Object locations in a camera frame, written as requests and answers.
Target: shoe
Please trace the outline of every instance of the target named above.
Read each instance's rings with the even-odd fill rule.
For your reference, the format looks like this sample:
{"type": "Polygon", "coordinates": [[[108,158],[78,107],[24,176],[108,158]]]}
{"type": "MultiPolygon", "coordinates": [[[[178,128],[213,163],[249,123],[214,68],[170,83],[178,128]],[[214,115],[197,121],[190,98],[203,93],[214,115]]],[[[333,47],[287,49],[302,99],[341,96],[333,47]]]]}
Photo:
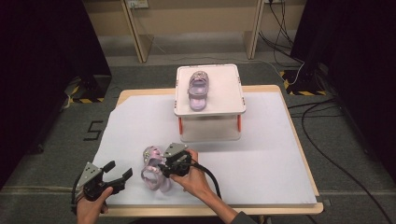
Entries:
{"type": "Polygon", "coordinates": [[[161,192],[166,192],[171,188],[170,179],[166,178],[161,172],[158,164],[163,164],[163,157],[161,151],[157,147],[147,147],[143,151],[143,160],[145,167],[140,176],[151,190],[160,189],[161,192]]]}
{"type": "Polygon", "coordinates": [[[206,107],[207,92],[209,91],[209,77],[206,72],[198,71],[192,74],[189,85],[190,108],[201,111],[206,107]]]}

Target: white box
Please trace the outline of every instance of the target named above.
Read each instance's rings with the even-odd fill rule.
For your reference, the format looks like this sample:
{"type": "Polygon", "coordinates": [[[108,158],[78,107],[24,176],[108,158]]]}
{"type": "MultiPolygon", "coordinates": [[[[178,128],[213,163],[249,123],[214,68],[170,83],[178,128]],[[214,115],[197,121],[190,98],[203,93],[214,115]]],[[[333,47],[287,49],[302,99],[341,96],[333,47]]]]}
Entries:
{"type": "Polygon", "coordinates": [[[181,66],[177,69],[175,115],[183,142],[227,141],[241,137],[241,115],[246,111],[241,79],[235,64],[181,66]],[[192,74],[209,78],[206,107],[190,108],[188,89],[192,74]]]}

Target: human hand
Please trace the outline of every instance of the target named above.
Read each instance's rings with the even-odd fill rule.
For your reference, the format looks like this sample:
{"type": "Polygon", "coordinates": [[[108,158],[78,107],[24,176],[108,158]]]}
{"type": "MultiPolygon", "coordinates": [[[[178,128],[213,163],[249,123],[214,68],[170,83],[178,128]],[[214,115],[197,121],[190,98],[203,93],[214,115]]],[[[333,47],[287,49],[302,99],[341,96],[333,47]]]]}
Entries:
{"type": "Polygon", "coordinates": [[[113,188],[105,189],[94,202],[88,201],[85,197],[81,198],[77,204],[77,223],[94,224],[101,212],[107,213],[108,208],[105,205],[105,201],[111,195],[111,192],[113,192],[113,188]]]}
{"type": "MultiPolygon", "coordinates": [[[[192,149],[187,149],[192,157],[192,162],[198,162],[198,153],[192,149]]],[[[191,166],[190,172],[184,176],[170,175],[171,179],[181,185],[185,191],[205,201],[208,196],[213,196],[213,191],[207,183],[205,172],[191,166]]]]}

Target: wall socket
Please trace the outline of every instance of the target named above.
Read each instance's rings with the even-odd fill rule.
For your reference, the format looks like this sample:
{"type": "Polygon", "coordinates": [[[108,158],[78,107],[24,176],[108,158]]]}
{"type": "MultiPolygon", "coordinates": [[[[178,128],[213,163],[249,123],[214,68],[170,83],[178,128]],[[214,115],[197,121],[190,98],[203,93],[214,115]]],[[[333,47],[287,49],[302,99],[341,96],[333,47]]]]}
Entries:
{"type": "MultiPolygon", "coordinates": [[[[283,3],[285,0],[273,0],[273,4],[283,3]]],[[[269,0],[264,0],[264,4],[270,4],[269,0]]]]}
{"type": "Polygon", "coordinates": [[[128,8],[149,8],[148,0],[127,0],[128,8]]]}

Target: person's arm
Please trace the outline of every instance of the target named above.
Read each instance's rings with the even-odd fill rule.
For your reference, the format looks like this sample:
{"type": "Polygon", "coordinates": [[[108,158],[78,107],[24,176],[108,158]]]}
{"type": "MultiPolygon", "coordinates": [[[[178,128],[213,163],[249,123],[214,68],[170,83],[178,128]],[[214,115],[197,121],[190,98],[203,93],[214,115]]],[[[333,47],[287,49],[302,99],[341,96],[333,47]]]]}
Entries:
{"type": "Polygon", "coordinates": [[[94,202],[82,197],[77,204],[77,224],[94,224],[101,212],[107,213],[108,208],[105,206],[105,201],[111,195],[111,192],[113,192],[113,188],[105,189],[94,202]]]}
{"type": "MultiPolygon", "coordinates": [[[[190,152],[192,159],[198,162],[198,153],[190,149],[187,151],[190,152]]],[[[180,184],[184,190],[210,207],[224,223],[232,223],[237,216],[244,215],[243,213],[238,214],[212,191],[207,183],[205,173],[198,168],[192,166],[188,175],[171,175],[170,177],[180,184]]]]}

